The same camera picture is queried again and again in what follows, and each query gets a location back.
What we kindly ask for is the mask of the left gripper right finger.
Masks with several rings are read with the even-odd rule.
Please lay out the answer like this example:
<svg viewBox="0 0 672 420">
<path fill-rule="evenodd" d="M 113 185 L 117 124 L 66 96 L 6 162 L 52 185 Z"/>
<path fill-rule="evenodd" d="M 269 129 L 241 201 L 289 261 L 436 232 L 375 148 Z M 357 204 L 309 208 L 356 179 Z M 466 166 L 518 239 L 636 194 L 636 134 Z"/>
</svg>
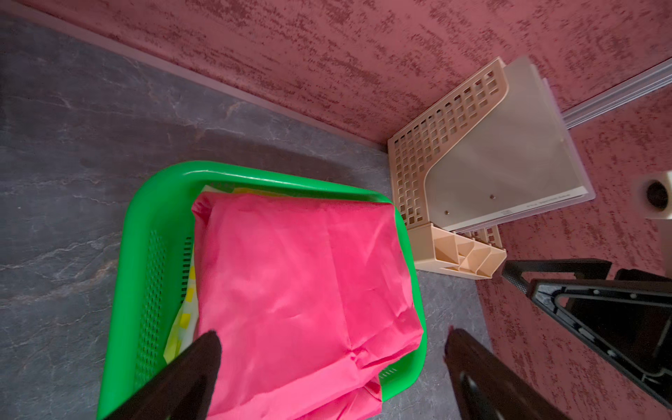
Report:
<svg viewBox="0 0 672 420">
<path fill-rule="evenodd" d="M 444 363 L 463 419 L 565 419 L 466 330 L 451 328 Z"/>
</svg>

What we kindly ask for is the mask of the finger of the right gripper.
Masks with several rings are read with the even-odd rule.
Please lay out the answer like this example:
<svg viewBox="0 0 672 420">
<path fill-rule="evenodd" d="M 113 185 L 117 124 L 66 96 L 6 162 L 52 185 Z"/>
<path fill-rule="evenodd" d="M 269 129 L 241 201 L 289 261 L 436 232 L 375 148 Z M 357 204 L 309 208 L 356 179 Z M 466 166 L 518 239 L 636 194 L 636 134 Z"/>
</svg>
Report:
<svg viewBox="0 0 672 420">
<path fill-rule="evenodd" d="M 535 279 L 528 298 L 671 407 L 671 282 Z"/>
<path fill-rule="evenodd" d="M 532 285 L 524 278 L 525 273 L 572 273 L 580 280 L 605 280 L 611 268 L 611 262 L 595 258 L 507 260 L 502 269 L 502 276 L 523 294 L 530 294 Z"/>
</svg>

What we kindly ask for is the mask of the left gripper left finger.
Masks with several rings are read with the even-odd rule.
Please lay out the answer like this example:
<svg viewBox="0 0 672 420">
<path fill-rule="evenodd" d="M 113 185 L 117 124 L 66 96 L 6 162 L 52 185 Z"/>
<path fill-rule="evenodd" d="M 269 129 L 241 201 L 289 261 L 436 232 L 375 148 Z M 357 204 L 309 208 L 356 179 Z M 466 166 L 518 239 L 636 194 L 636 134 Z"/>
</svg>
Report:
<svg viewBox="0 0 672 420">
<path fill-rule="evenodd" d="M 216 332 L 201 335 L 108 418 L 206 418 L 221 358 L 222 345 Z"/>
</svg>

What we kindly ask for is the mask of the yellow duck raincoat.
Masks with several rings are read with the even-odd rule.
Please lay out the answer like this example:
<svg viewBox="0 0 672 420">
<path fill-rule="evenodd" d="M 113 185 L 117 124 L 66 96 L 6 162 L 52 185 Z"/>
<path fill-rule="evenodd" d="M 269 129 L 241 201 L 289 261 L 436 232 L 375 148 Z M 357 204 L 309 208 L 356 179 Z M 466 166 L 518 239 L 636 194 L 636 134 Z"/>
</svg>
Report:
<svg viewBox="0 0 672 420">
<path fill-rule="evenodd" d="M 299 238 L 304 205 L 284 194 L 238 187 L 226 194 L 204 187 L 192 203 L 194 251 L 187 294 L 168 335 L 172 362 L 201 335 L 216 332 L 226 356 L 257 368 L 288 366 L 299 357 L 301 317 L 311 288 L 278 269 L 284 250 Z"/>
</svg>

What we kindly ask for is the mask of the pink raincoat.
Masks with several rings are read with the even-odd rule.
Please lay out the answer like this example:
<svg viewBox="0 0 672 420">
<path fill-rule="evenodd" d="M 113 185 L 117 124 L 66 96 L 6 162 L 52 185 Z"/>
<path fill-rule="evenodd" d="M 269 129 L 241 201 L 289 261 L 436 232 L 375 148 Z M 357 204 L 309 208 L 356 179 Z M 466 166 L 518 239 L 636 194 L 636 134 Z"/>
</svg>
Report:
<svg viewBox="0 0 672 420">
<path fill-rule="evenodd" d="M 222 361 L 211 419 L 367 419 L 423 327 L 389 203 L 201 194 L 199 334 Z"/>
</svg>

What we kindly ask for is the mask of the green plastic basket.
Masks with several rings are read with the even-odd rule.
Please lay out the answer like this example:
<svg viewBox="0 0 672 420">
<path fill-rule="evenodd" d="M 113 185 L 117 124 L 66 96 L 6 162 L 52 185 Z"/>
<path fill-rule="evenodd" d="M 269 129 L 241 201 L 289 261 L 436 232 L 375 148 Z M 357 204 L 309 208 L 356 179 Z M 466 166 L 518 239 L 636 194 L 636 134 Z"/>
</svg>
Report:
<svg viewBox="0 0 672 420">
<path fill-rule="evenodd" d="M 226 194 L 242 187 L 299 199 L 392 205 L 369 190 L 207 161 L 178 164 L 153 176 L 134 196 L 124 219 L 99 418 L 106 418 L 169 364 L 164 351 L 187 294 L 194 251 L 192 205 L 204 187 Z M 381 371 L 383 404 L 413 385 L 427 352 L 425 315 L 411 243 L 400 213 L 395 212 L 398 240 L 424 332 L 416 350 Z"/>
</svg>

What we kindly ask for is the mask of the grey purple folder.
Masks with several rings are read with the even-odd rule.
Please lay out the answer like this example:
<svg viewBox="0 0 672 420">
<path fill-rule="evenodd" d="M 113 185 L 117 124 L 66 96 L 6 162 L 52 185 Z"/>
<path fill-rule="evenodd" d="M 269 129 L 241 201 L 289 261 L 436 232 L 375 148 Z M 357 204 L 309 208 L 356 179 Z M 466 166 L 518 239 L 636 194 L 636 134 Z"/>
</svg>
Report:
<svg viewBox="0 0 672 420">
<path fill-rule="evenodd" d="M 483 164 L 463 203 L 476 215 L 451 230 L 467 232 L 591 201 L 596 192 L 549 82 L 516 82 L 485 122 L 499 134 L 466 138 L 458 159 Z"/>
</svg>

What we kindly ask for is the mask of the beige file organizer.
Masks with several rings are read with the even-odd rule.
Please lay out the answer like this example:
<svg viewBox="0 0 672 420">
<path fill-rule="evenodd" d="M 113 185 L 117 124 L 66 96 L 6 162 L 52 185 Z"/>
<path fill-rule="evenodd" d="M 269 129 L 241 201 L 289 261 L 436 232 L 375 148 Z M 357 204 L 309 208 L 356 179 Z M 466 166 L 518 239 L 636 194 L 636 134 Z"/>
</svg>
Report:
<svg viewBox="0 0 672 420">
<path fill-rule="evenodd" d="M 393 201 L 420 271 L 485 280 L 507 257 L 497 232 L 472 228 L 481 211 L 467 206 L 485 172 L 460 163 L 455 152 L 506 98 L 504 68 L 494 59 L 388 140 Z"/>
</svg>

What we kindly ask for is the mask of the right corner aluminium post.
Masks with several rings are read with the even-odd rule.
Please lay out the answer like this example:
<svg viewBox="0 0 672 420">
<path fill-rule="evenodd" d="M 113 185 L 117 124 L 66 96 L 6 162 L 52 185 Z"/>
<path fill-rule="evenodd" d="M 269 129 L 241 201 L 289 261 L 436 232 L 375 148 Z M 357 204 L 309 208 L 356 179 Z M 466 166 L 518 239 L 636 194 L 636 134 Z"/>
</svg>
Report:
<svg viewBox="0 0 672 420">
<path fill-rule="evenodd" d="M 563 112 L 563 120 L 567 129 L 578 127 L 658 89 L 667 87 L 671 84 L 671 63 L 672 59 L 667 59 L 566 110 Z"/>
</svg>

